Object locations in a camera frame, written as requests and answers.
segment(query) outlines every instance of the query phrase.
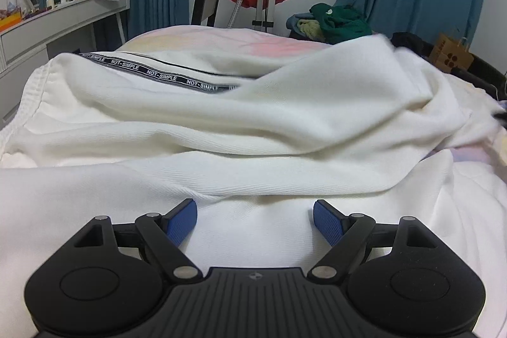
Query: desk drawer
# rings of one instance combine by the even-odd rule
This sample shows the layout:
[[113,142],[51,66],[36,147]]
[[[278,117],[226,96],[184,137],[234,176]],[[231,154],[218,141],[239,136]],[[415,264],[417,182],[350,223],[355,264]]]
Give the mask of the desk drawer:
[[73,6],[56,9],[24,22],[2,35],[3,51],[7,62],[34,49],[60,32],[79,22]]
[[23,89],[31,73],[48,63],[46,49],[18,63],[15,68],[0,78],[0,129],[9,123],[21,101]]

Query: bed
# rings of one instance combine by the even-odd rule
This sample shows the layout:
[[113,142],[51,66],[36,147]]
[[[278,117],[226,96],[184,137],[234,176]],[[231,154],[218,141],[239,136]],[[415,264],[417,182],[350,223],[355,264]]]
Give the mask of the bed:
[[507,335],[505,131],[484,91],[374,35],[329,46],[173,27],[34,71],[0,131],[0,335],[33,336],[31,273],[93,216],[132,222],[185,198],[183,244],[210,266],[300,266],[329,246],[325,199],[417,216],[482,279],[474,332]]

